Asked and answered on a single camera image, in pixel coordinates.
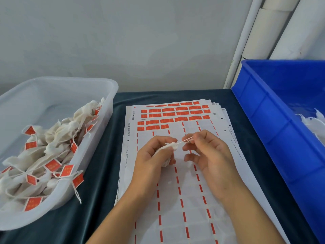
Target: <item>table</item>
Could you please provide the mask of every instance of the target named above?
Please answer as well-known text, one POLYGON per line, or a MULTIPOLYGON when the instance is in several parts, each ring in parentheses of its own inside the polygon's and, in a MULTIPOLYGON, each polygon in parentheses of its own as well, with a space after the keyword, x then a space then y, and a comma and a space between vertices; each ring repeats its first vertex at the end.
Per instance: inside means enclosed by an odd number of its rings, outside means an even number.
POLYGON ((23 228, 0 233, 0 244, 82 244, 114 206, 128 105, 211 99, 227 109, 238 143, 291 244, 319 243, 231 90, 117 93, 114 112, 76 197, 23 228))

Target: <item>stack of paper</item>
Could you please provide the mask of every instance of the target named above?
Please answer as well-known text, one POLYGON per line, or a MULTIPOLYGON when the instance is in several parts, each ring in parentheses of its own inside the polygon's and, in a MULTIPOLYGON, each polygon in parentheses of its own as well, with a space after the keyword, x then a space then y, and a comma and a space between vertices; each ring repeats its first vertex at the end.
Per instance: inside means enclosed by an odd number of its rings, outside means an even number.
MULTIPOLYGON (((226 109, 210 100, 126 108, 115 203, 130 184, 137 151, 153 136, 172 136, 181 141, 185 134, 203 129, 227 143, 243 181, 289 243, 245 160, 226 109)), ((176 164, 161 169, 157 193, 135 223, 129 243, 237 243, 230 218, 211 194, 200 170, 191 161, 184 162, 187 151, 180 147, 174 152, 176 164)))

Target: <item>blue crate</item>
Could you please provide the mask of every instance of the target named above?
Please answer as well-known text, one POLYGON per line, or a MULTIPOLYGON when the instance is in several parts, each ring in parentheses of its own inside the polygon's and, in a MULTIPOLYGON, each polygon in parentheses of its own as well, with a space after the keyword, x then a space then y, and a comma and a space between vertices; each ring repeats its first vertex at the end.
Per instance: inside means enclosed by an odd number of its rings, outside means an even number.
POLYGON ((295 115, 325 114, 325 61, 244 60, 232 91, 325 243, 325 147, 295 115))

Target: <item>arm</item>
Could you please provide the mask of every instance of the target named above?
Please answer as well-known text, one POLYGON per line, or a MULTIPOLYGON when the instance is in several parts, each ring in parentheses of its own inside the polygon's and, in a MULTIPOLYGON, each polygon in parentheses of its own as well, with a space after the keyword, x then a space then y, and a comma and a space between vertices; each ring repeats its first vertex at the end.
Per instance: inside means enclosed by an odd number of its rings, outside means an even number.
POLYGON ((156 156, 155 151, 165 143, 177 142, 177 139, 165 136, 153 137, 136 156, 131 183, 106 216, 104 221, 92 234, 87 244, 127 243, 134 228, 135 221, 148 205, 160 178, 161 165, 171 157, 170 164, 176 161, 173 148, 162 149, 156 156))
POLYGON ((193 141, 185 144, 183 150, 194 150, 199 156, 186 154, 184 160, 198 164, 212 194, 228 213, 238 242, 285 243, 239 176, 227 144, 206 130, 187 134, 183 140, 191 136, 193 141))

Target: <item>white plastic bin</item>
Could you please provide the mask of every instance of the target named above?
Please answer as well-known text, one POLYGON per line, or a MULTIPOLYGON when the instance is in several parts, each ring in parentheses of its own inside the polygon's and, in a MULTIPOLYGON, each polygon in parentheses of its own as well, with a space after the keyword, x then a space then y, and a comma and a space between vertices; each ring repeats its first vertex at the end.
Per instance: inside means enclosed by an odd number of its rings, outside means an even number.
MULTIPOLYGON (((113 113, 113 98, 118 85, 111 79, 40 77, 28 80, 0 96, 0 171, 2 161, 17 156, 28 136, 21 133, 28 124, 44 129, 58 120, 72 117, 74 112, 91 100, 105 101, 97 124, 85 136, 70 164, 72 172, 85 170, 113 113)), ((36 208, 26 212, 0 212, 0 230, 25 226, 64 205, 74 194, 67 180, 60 180, 54 191, 36 208)), ((0 197, 0 207, 4 204, 0 197)))

